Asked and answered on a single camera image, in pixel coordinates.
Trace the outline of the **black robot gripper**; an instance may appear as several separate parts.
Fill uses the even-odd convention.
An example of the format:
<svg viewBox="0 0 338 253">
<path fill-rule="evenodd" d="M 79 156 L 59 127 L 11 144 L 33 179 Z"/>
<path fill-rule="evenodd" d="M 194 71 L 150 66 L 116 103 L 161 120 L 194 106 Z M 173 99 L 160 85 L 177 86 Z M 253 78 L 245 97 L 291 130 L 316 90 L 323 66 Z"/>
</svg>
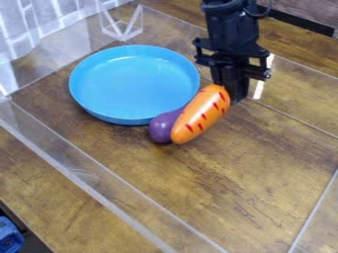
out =
<svg viewBox="0 0 338 253">
<path fill-rule="evenodd" d="M 200 10 L 208 37 L 192 41 L 194 60 L 209 68 L 213 83 L 224 86 L 236 104 L 246 98 L 248 78 L 271 78 L 269 52 L 257 45 L 259 19 L 271 9 L 260 13 L 256 0 L 201 0 Z"/>
</svg>

